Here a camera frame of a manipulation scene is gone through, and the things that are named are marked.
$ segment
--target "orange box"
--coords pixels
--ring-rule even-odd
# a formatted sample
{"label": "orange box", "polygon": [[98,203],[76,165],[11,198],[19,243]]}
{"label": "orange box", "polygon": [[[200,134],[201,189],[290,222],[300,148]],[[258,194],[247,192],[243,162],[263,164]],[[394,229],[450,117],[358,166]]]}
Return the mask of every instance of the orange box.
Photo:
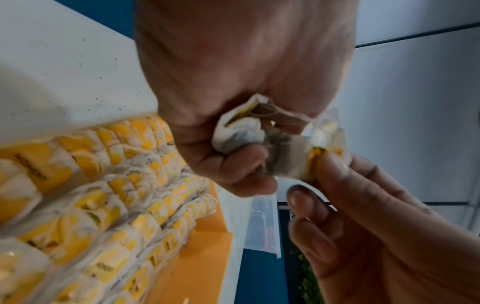
{"label": "orange box", "polygon": [[[218,198],[210,182],[211,194]],[[145,304],[217,304],[232,246],[220,205],[197,221],[187,244],[158,273]]]}

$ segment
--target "white wall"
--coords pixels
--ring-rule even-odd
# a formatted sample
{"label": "white wall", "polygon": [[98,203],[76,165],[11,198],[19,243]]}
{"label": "white wall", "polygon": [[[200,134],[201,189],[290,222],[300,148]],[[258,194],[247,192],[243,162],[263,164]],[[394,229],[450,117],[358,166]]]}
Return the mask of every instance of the white wall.
{"label": "white wall", "polygon": [[480,22],[478,0],[360,0],[357,43]]}
{"label": "white wall", "polygon": [[53,0],[2,0],[0,41],[0,144],[157,109],[134,41]]}

